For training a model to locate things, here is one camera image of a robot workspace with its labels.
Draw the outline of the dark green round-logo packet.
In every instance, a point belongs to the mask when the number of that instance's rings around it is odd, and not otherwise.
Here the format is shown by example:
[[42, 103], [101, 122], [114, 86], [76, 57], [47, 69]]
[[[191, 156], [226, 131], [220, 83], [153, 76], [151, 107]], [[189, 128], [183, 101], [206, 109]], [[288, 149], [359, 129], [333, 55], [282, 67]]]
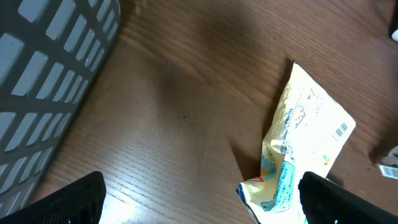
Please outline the dark green round-logo packet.
[[387, 156], [383, 157], [379, 163], [379, 169], [383, 177], [398, 179], [398, 146], [391, 149]]

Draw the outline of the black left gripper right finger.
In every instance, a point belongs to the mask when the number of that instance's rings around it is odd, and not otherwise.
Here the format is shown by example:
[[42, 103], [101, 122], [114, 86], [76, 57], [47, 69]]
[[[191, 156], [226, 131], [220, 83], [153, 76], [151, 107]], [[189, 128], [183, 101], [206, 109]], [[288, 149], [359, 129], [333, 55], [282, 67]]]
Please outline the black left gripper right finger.
[[313, 172], [299, 182], [300, 203], [309, 224], [396, 224], [397, 216]]

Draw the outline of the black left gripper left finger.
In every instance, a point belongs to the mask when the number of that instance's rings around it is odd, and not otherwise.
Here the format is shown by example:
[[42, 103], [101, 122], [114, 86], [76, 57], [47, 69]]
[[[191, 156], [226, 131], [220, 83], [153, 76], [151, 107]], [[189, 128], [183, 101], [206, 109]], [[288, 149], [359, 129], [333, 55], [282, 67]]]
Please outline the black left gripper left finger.
[[106, 186], [103, 174], [94, 171], [13, 214], [1, 223], [98, 224]]

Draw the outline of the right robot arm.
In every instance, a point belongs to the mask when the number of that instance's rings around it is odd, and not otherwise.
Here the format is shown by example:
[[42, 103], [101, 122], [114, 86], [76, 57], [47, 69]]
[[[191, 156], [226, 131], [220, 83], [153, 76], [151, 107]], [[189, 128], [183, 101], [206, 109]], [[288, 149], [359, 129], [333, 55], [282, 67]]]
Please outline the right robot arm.
[[398, 1], [394, 5], [394, 10], [391, 18], [391, 23], [389, 25], [388, 34], [389, 37], [398, 42]]

